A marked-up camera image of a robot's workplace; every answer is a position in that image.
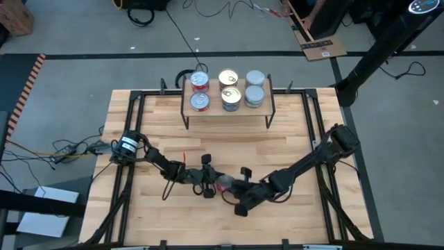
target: cardboard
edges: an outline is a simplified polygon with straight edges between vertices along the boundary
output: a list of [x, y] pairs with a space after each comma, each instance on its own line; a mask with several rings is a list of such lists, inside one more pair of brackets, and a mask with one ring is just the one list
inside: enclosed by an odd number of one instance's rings
[[0, 0], [0, 23], [13, 35], [33, 32], [34, 16], [20, 0]]
[[303, 28], [302, 21], [300, 20], [293, 6], [290, 3], [289, 5], [291, 14], [293, 17], [295, 17], [294, 19], [298, 23], [296, 25], [291, 17], [287, 17], [287, 19], [289, 20], [291, 26], [298, 26], [302, 29], [304, 35], [299, 30], [294, 31], [294, 34], [308, 60], [321, 60], [347, 55], [347, 51], [344, 49], [338, 37], [335, 35], [331, 35], [319, 40], [313, 39], [310, 32]]

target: tin can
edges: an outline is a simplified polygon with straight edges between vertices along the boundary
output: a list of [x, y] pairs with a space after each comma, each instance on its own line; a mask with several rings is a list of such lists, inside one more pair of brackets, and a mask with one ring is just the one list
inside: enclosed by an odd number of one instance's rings
[[194, 72], [189, 78], [194, 92], [207, 92], [210, 88], [208, 75], [205, 72]]
[[222, 90], [222, 107], [228, 112], [234, 112], [239, 109], [242, 94], [237, 87], [226, 87]]
[[225, 69], [219, 74], [219, 89], [222, 91], [226, 87], [237, 86], [239, 77], [232, 69]]
[[265, 90], [260, 86], [250, 86], [245, 90], [245, 105], [249, 108], [260, 107], [265, 100]]
[[198, 112], [205, 111], [210, 106], [210, 97], [205, 93], [194, 93], [190, 99], [191, 107]]
[[247, 86], [263, 86], [264, 82], [265, 82], [265, 75], [259, 70], [252, 70], [247, 73], [246, 77]]

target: yellow cable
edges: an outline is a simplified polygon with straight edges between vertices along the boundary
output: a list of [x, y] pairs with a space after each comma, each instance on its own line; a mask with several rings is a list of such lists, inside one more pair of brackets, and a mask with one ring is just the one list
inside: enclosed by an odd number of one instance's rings
[[[20, 144], [18, 144], [16, 142], [11, 142], [10, 140], [6, 140], [6, 142], [11, 143], [12, 145], [18, 147], [19, 149], [23, 149], [25, 151], [28, 151], [28, 152], [31, 152], [31, 153], [34, 153], [34, 154], [37, 154], [37, 155], [43, 155], [43, 156], [65, 156], [62, 153], [47, 153], [47, 152], [32, 151], [32, 150], [27, 149], [26, 147], [23, 147], [22, 145], [20, 145]], [[80, 156], [66, 156], [66, 157], [76, 157], [76, 158], [79, 158], [79, 157], [86, 157], [86, 156], [90, 156], [90, 155], [92, 155], [92, 153], [86, 153], [86, 154], [80, 155]]]
[[120, 0], [120, 6], [116, 5], [116, 2], [114, 0], [111, 0], [112, 5], [117, 8], [117, 10], [121, 10], [123, 8], [123, 0]]

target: concrete floor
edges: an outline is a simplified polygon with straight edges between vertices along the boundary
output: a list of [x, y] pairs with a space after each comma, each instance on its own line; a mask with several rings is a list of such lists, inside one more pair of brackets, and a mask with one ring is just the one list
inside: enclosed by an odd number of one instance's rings
[[[225, 3], [199, 1], [199, 8], [212, 13]], [[206, 19], [183, 1], [172, 1], [169, 11], [193, 49], [199, 51], [299, 51], [285, 19], [238, 6], [234, 17], [225, 12]], [[279, 9], [278, 1], [256, 0], [258, 5]], [[156, 12], [153, 25], [133, 26], [125, 12], [109, 0], [28, 0], [35, 16], [32, 35], [13, 37], [0, 53], [146, 53], [188, 52], [186, 44], [164, 12]], [[444, 50], [444, 16], [441, 15], [413, 44], [416, 50]], [[366, 51], [371, 35], [364, 25], [341, 26], [337, 35], [348, 51]], [[342, 57], [338, 63], [345, 77], [359, 58]], [[412, 61], [427, 69], [423, 77], [405, 76], [394, 81], [376, 72], [360, 89], [352, 107], [361, 139], [375, 204], [387, 242], [444, 244], [444, 175], [441, 124], [444, 122], [443, 57], [399, 57], [384, 68], [401, 73]], [[275, 87], [324, 87], [334, 83], [329, 60], [307, 62], [304, 57], [202, 58], [210, 77], [225, 67], [240, 74], [250, 69], [270, 73]], [[172, 88], [176, 74], [194, 68], [193, 58], [46, 60], [27, 101], [12, 139], [28, 148], [53, 151], [60, 138], [81, 140], [95, 134], [105, 121], [113, 89], [158, 88], [164, 78]], [[440, 101], [435, 105], [433, 100]], [[42, 185], [91, 176], [94, 158], [84, 158], [50, 170], [43, 162], [32, 168]], [[5, 162], [20, 188], [37, 185], [22, 162]], [[10, 190], [3, 179], [0, 188]], [[12, 240], [6, 242], [9, 249]], [[58, 242], [58, 247], [72, 239]], [[42, 244], [32, 249], [50, 249]]]

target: wooden shelf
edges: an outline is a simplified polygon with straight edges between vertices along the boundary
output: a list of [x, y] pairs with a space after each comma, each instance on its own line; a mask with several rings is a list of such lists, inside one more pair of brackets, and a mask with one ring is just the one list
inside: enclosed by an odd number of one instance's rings
[[264, 83], [265, 100], [259, 108], [249, 108], [245, 105], [244, 93], [245, 93], [246, 81], [245, 79], [239, 79], [237, 81], [237, 88], [242, 93], [242, 99], [240, 107], [234, 112], [228, 112], [222, 107], [221, 91], [219, 89], [219, 80], [211, 79], [210, 88], [206, 94], [210, 97], [210, 106], [207, 110], [198, 112], [191, 107], [190, 99], [194, 94], [191, 83], [189, 80], [185, 81], [184, 87], [184, 103], [183, 103], [183, 115], [185, 117], [204, 117], [204, 116], [266, 116], [273, 114], [273, 103], [270, 91], [270, 81], [267, 79]]

